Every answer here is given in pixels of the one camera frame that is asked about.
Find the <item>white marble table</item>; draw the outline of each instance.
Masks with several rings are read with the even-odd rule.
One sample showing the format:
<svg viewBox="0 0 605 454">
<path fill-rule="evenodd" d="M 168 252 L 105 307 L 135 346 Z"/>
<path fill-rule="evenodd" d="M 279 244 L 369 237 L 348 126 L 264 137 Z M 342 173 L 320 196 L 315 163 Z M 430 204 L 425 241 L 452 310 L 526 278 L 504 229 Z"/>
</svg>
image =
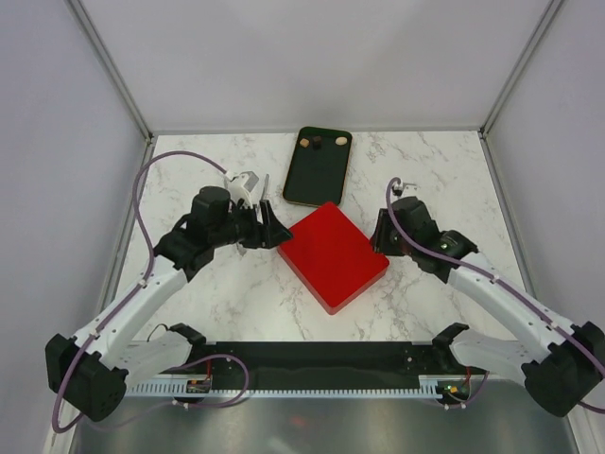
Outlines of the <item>white marble table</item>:
<svg viewBox="0 0 605 454">
<path fill-rule="evenodd" d="M 187 149 L 238 172 L 270 175 L 268 197 L 287 227 L 312 208 L 282 199 L 296 134 L 161 136 L 155 154 Z M 475 132 L 354 133 L 353 152 L 340 209 L 367 236 L 385 206 L 393 176 L 420 186 L 442 229 L 456 229 L 485 252 L 513 281 L 521 277 L 510 246 L 492 180 Z M 190 209 L 191 200 L 221 176 L 201 161 L 172 157 L 149 171 L 142 212 L 154 242 Z M 146 259 L 135 227 L 120 288 Z M 328 315 L 276 251 L 235 246 L 216 251 L 215 260 L 174 295 L 141 330 L 157 323 L 187 323 L 211 341 L 428 341 L 453 322 L 502 339 L 511 334 L 475 302 L 424 275 L 408 258 L 391 258 L 387 275 L 335 316 Z"/>
</svg>

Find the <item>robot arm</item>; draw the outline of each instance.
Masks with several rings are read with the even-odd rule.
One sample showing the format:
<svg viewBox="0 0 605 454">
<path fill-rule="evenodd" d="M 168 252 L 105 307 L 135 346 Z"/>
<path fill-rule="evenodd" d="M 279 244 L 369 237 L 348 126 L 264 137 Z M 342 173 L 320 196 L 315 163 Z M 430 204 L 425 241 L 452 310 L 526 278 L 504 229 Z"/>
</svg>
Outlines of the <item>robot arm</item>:
<svg viewBox="0 0 605 454">
<path fill-rule="evenodd" d="M 419 245 L 497 276 L 490 279 L 472 269 L 416 250 L 401 238 L 388 210 L 380 210 L 372 236 L 376 252 L 411 256 L 421 270 L 434 274 L 443 283 L 472 298 L 517 339 L 490 338 L 455 323 L 438 338 L 441 337 L 439 341 L 444 342 L 460 364 L 493 372 L 525 386 L 538 404 L 557 416 L 567 414 L 601 381 L 602 376 L 593 364 L 553 329 L 555 326 L 560 328 L 603 362 L 605 337 L 599 328 L 590 322 L 576 326 L 527 295 L 522 288 L 502 277 L 468 238 L 457 231 L 440 231 L 424 203 L 416 197 L 399 199 L 392 207 L 399 224 Z M 546 323 L 498 284 L 503 282 L 529 299 L 553 323 Z"/>
<path fill-rule="evenodd" d="M 213 260 L 216 248 L 239 244 L 247 249 L 272 249 L 292 237 L 268 201 L 254 203 L 258 181 L 252 172 L 245 172 L 227 181 L 226 189 L 203 187 L 193 199 L 191 212 L 155 246 L 148 279 L 132 283 L 72 338 L 57 334 L 46 345 L 51 390 L 58 392 L 76 353 L 86 346 L 64 398 L 91 420 L 100 421 L 119 405 L 126 389 L 182 365 L 193 345 L 205 342 L 200 333 L 180 323 L 154 341 L 129 348 L 132 338 L 158 308 Z M 97 332 L 99 323 L 136 288 L 139 290 L 119 317 L 111 318 Z"/>
</svg>

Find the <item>red box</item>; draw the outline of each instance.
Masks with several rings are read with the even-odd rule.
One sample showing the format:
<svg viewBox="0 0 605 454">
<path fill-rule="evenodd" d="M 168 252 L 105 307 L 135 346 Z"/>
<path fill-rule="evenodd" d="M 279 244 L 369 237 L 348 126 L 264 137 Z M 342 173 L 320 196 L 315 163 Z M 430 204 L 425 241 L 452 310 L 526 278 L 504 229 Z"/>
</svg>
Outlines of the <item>red box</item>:
<svg viewBox="0 0 605 454">
<path fill-rule="evenodd" d="M 330 315 L 387 272 L 389 260 L 329 202 L 290 227 L 278 251 Z"/>
</svg>

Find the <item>gray wall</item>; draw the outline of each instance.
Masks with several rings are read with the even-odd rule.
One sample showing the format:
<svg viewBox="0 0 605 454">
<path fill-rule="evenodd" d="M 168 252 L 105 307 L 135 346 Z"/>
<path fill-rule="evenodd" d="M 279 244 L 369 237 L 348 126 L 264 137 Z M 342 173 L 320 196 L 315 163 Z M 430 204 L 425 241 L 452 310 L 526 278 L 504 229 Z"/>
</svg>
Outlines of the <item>gray wall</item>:
<svg viewBox="0 0 605 454">
<path fill-rule="evenodd" d="M 0 7 L 0 450 L 37 453 L 43 349 L 92 314 L 144 150 L 61 0 Z"/>
<path fill-rule="evenodd" d="M 602 0 L 567 2 L 489 137 L 538 293 L 578 323 L 601 327 L 604 23 Z M 605 406 L 604 384 L 589 401 Z"/>
<path fill-rule="evenodd" d="M 83 0 L 155 130 L 479 127 L 548 0 Z"/>
</svg>

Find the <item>wire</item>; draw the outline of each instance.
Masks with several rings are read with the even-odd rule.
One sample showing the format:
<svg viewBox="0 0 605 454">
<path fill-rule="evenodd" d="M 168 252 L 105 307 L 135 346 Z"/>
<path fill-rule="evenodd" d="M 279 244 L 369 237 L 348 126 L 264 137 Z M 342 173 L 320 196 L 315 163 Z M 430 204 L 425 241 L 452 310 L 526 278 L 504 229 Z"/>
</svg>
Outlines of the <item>wire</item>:
<svg viewBox="0 0 605 454">
<path fill-rule="evenodd" d="M 151 332 L 149 333 L 149 336 L 147 336 L 147 342 L 149 342 L 149 340 L 151 339 L 151 336 L 153 335 L 153 333 L 155 333 L 155 331 L 156 331 L 156 330 L 157 330 L 157 329 L 158 329 L 160 326 L 163 326 L 163 327 L 164 327 L 164 329 L 165 329 L 166 331 L 168 331 L 168 325 L 167 325 L 166 323 L 158 323 L 158 324 L 156 324 L 156 325 L 155 325 L 155 328 L 153 328 L 153 329 L 151 330 Z"/>
<path fill-rule="evenodd" d="M 467 385 L 469 387 L 469 392 L 467 392 L 466 399 L 460 399 L 459 397 L 454 396 L 454 393 L 449 393 L 450 397 L 452 397 L 454 400 L 457 400 L 458 402 L 466 403 L 469 400 L 469 397 L 473 395 L 473 385 L 471 384 L 471 380 L 468 381 Z"/>
<path fill-rule="evenodd" d="M 207 381 L 210 381 L 211 378 L 212 378 L 212 360 L 208 359 L 208 362 L 206 362 L 206 379 L 203 382 L 206 383 Z"/>
<path fill-rule="evenodd" d="M 250 372 L 248 371 L 248 368 L 246 367 L 246 364 L 244 364 L 244 362 L 238 358 L 238 357 L 234 357 L 233 355 L 227 355 L 227 354 L 222 354 L 222 353 L 217 353 L 214 355 L 209 355 L 207 357 L 204 358 L 200 358 L 197 359 L 195 361 L 192 361 L 188 364 L 183 364 L 182 366 L 178 366 L 178 367 L 173 367 L 171 369 L 168 369 L 168 372 L 176 372 L 176 371 L 180 371 L 183 369 L 188 369 L 190 367 L 193 366 L 197 366 L 198 364 L 201 364 L 202 362 L 206 362 L 208 361 L 208 363 L 210 363 L 210 361 L 212 359 L 227 359 L 228 361 L 233 361 L 236 362 L 241 368 L 242 371 L 244 372 L 244 386 L 242 387 L 241 391 L 235 396 L 232 397 L 229 400 L 226 400 L 225 402 L 217 402 L 214 404 L 205 402 L 205 403 L 199 403 L 199 404 L 184 404 L 182 402 L 179 402 L 177 400 L 166 400 L 164 402 L 160 402 L 158 404 L 155 404 L 151 407 L 149 407 L 147 410 L 139 413 L 139 414 L 135 414 L 134 416 L 132 416 L 131 418 L 122 421 L 120 423 L 117 424 L 113 424 L 111 426 L 101 426 L 99 424 L 95 424 L 89 420 L 87 420 L 88 425 L 98 431 L 98 432 L 112 432 L 114 430 L 118 430 L 120 428 L 123 428 L 124 426 L 127 426 L 130 423 L 133 423 L 134 421 L 138 421 L 141 418 L 144 418 L 145 416 L 147 416 L 148 414 L 154 412 L 155 410 L 159 410 L 162 409 L 163 407 L 168 407 L 168 406 L 176 406 L 176 407 L 184 407 L 186 409 L 188 408 L 195 408 L 195 409 L 207 409 L 207 408 L 216 408 L 216 409 L 222 409 L 225 407 L 230 407 L 231 405 L 236 404 L 243 396 L 244 394 L 248 391 L 248 387 L 250 386 Z"/>
<path fill-rule="evenodd" d="M 476 389 L 475 393 L 469 394 L 469 398 L 463 402 L 460 402 L 459 404 L 452 404 L 452 405 L 448 404 L 447 406 L 445 406 L 441 402 L 435 403 L 431 400 L 424 401 L 424 403 L 432 405 L 434 407 L 444 407 L 446 410 L 450 410 L 450 409 L 452 409 L 452 410 L 463 409 L 464 410 L 469 406 L 469 404 L 473 403 L 473 401 L 475 399 L 477 399 L 477 397 L 481 394 L 481 391 L 483 391 L 485 383 L 488 381 L 488 376 L 490 376 L 490 373 L 486 372 L 485 375 L 483 376 L 483 379 L 481 380 L 481 383 L 479 383 L 479 387 Z"/>
<path fill-rule="evenodd" d="M 523 306 L 525 306 L 527 309 L 529 309 L 535 315 L 540 317 L 540 319 L 542 319 L 545 323 L 549 324 L 552 327 L 552 329 L 555 332 L 557 332 L 558 334 L 560 334 L 566 341 L 569 341 L 572 345 L 574 345 L 596 367 L 598 372 L 603 377 L 605 377 L 605 366 L 603 364 L 601 364 L 601 362 L 595 357 L 595 355 L 593 355 L 584 345 L 582 345 L 580 342 L 578 342 L 575 338 L 573 338 L 571 335 L 567 334 L 563 329 L 561 329 L 556 323 L 554 323 L 554 321 L 547 314 L 543 313 L 542 310 L 540 310 L 525 295 L 523 295 L 520 291 L 516 290 L 513 286 L 511 286 L 510 284 L 508 284 L 505 281 L 501 281 L 497 276 L 490 273 L 489 271 L 485 271 L 482 268 L 475 266 L 473 264 L 463 262 L 461 260 L 457 260 L 456 258 L 452 258 L 447 255 L 443 255 L 442 253 L 435 253 L 434 251 L 431 251 L 430 249 L 426 249 L 424 246 L 421 246 L 416 241 L 414 241 L 406 233 L 406 231 L 402 228 L 402 226 L 399 224 L 399 221 L 395 217 L 395 212 L 393 211 L 393 206 L 390 201 L 390 194 L 392 192 L 393 186 L 396 184 L 401 184 L 401 179 L 399 179 L 397 177 L 392 178 L 390 180 L 389 184 L 387 185 L 387 194 L 386 194 L 387 210 L 389 211 L 389 217 L 390 217 L 391 222 L 395 226 L 395 229 L 397 229 L 397 232 L 399 233 L 399 235 L 401 235 L 403 237 L 403 239 L 410 246 L 412 246 L 417 251 L 420 251 L 421 253 L 425 253 L 426 255 L 429 255 L 434 258 L 438 258 L 439 260 L 443 260 L 445 262 L 452 263 L 454 265 L 466 268 L 468 270 L 472 270 L 478 274 L 481 274 L 484 277 L 487 277 L 491 281 L 495 282 L 498 286 L 500 286 L 505 291 L 507 291 L 509 294 L 514 296 L 517 300 L 519 300 L 521 302 L 521 304 L 523 304 Z M 583 402 L 580 402 L 579 405 L 584 407 L 587 410 L 594 411 L 594 412 L 600 413 L 600 414 L 605 414 L 605 409 L 593 407 L 592 405 L 585 404 Z"/>
<path fill-rule="evenodd" d="M 141 209 L 140 209 L 141 199 L 140 199 L 140 197 L 138 197 L 137 193 L 138 193 L 139 186 L 141 183 L 141 178 L 144 175 L 147 175 L 149 168 L 153 164 L 160 161 L 161 159 L 167 158 L 169 156 L 191 156 L 193 158 L 198 158 L 198 159 L 210 164 L 211 166 L 216 168 L 219 172 L 221 172 L 223 174 L 227 173 L 227 170 L 225 170 L 225 168 L 223 168 L 221 165 L 217 164 L 213 160 L 211 160 L 205 156 L 202 156 L 200 154 L 196 154 L 192 151 L 184 151 L 184 150 L 169 151 L 169 152 L 160 154 L 160 155 L 155 156 L 154 158 L 150 159 L 148 163 L 144 164 L 141 167 L 139 172 L 136 174 L 136 177 L 134 177 L 134 183 L 132 184 L 131 203 L 132 203 L 132 211 L 134 211 L 134 219 L 137 222 L 137 224 L 139 224 L 139 228 L 141 229 L 141 233 L 143 234 L 143 239 L 145 240 L 145 244 L 147 245 L 147 252 L 148 252 L 147 267 L 143 273 L 143 277 L 141 278 L 142 282 L 145 282 L 151 275 L 151 271 L 153 270 L 153 265 L 155 263 L 155 257 L 153 254 L 153 243 L 151 242 L 151 237 L 149 236 L 149 232 L 147 231 L 145 223 L 143 222 L 143 218 L 141 217 Z M 129 301 L 132 300 L 132 298 L 134 298 L 134 295 L 136 295 L 142 287 L 143 286 L 141 284 L 136 285 L 124 297 L 124 299 L 118 305 L 116 305 L 109 314 L 107 314 L 107 317 L 105 317 L 96 326 L 96 329 L 95 329 L 96 334 L 100 333 L 105 328 L 105 326 L 107 326 L 107 324 L 124 308 L 124 306 L 127 305 L 129 303 Z M 61 402 L 63 400 L 63 397 L 65 396 L 65 391 L 67 390 L 67 384 L 69 383 L 69 380 L 71 379 L 72 375 L 74 374 L 74 371 L 76 370 L 76 367 L 78 366 L 79 361 L 82 359 L 82 357 L 84 356 L 84 353 L 86 352 L 88 347 L 90 347 L 90 345 L 93 343 L 94 340 L 95 340 L 95 334 L 91 334 L 84 341 L 84 343 L 82 343 L 82 346 L 79 347 L 78 351 L 76 352 L 76 355 L 72 359 L 72 362 L 69 364 L 69 367 L 67 368 L 67 371 L 65 372 L 65 375 L 63 376 L 63 380 L 60 383 L 59 390 L 57 391 L 57 397 L 55 398 L 55 404 L 53 405 L 53 413 L 52 413 L 52 417 L 51 417 L 51 421 L 50 421 L 51 426 L 56 433 L 65 433 L 66 431 L 70 430 L 73 426 L 75 426 L 83 417 L 83 413 L 80 413 L 67 426 L 64 426 L 64 427 L 60 426 L 59 414 L 60 414 L 60 410 L 61 410 Z"/>
<path fill-rule="evenodd" d="M 464 381 L 462 382 L 462 387 L 465 387 L 466 385 L 470 386 L 471 375 L 472 375 L 471 368 L 469 366 L 466 366 L 466 377 L 464 378 Z"/>
</svg>

